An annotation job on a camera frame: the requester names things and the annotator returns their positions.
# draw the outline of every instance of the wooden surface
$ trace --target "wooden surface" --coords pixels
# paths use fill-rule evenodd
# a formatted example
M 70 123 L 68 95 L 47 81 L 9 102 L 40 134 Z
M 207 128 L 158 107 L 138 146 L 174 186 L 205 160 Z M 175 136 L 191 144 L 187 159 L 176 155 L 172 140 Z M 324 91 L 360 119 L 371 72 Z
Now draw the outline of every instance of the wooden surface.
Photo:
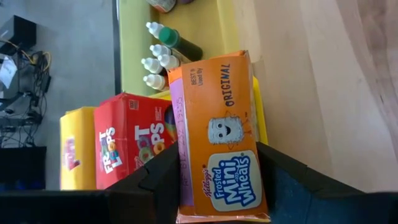
M 398 0 L 234 0 L 269 144 L 365 192 L 398 190 Z

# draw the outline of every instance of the small plastic bottle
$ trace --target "small plastic bottle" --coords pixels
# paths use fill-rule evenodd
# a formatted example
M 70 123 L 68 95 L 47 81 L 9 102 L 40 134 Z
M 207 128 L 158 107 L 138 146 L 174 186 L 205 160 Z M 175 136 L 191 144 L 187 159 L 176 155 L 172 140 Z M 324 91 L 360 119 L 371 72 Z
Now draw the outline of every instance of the small plastic bottle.
M 173 55 L 160 55 L 157 57 L 160 62 L 160 65 L 166 68 L 167 70 L 177 68 L 180 66 L 180 60 Z
M 203 51 L 200 47 L 182 38 L 175 29 L 169 27 L 161 29 L 159 32 L 159 40 L 167 47 L 178 50 L 192 62 L 201 60 L 203 56 Z
M 165 91 L 169 89 L 168 80 L 161 75 L 149 74 L 145 76 L 143 80 L 148 86 L 154 88 L 155 90 Z
M 157 22 L 147 22 L 146 27 L 150 34 L 152 34 L 156 39 L 159 39 L 159 32 L 164 28 L 162 24 Z
M 164 45 L 160 45 L 160 44 L 151 45 L 149 47 L 149 50 L 152 52 L 152 55 L 154 55 L 155 57 L 159 57 L 160 55 L 171 55 L 172 54 L 172 51 L 170 48 L 168 48 Z
M 160 62 L 157 59 L 143 58 L 141 59 L 141 63 L 144 65 L 144 68 L 151 73 L 167 76 L 166 69 L 160 65 Z

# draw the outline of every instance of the black electronic device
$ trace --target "black electronic device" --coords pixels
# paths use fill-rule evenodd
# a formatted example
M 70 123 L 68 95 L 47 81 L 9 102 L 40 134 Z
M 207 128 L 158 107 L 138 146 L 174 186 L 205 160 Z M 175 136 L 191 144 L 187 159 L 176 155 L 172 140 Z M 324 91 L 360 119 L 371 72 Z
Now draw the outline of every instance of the black electronic device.
M 46 147 L 0 148 L 0 194 L 5 190 L 45 189 L 46 151 Z
M 50 81 L 51 81 L 50 75 L 46 74 L 43 76 L 42 84 L 40 86 L 40 90 L 42 90 L 43 93 L 46 93 L 49 91 Z
M 36 23 L 19 16 L 12 16 L 0 28 L 0 54 L 14 55 L 15 44 L 21 49 L 30 49 L 36 44 Z

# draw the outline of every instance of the cereal box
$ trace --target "cereal box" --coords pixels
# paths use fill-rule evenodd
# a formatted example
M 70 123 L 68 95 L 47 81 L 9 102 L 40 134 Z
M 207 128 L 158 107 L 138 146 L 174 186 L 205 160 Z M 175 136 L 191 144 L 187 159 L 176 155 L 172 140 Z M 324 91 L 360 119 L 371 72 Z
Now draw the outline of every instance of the cereal box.
M 68 111 L 60 119 L 61 190 L 94 190 L 94 108 Z
M 169 82 L 180 153 L 180 213 L 267 213 L 247 52 L 182 65 L 169 73 Z
M 121 93 L 95 109 L 96 186 L 105 189 L 177 140 L 170 101 Z

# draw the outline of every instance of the yellow box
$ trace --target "yellow box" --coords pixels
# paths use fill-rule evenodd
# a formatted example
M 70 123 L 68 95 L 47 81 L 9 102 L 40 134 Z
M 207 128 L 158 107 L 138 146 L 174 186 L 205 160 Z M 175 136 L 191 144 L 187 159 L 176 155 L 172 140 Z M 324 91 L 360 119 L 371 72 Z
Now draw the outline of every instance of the yellow box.
M 94 107 L 67 111 L 60 118 L 61 190 L 94 190 Z

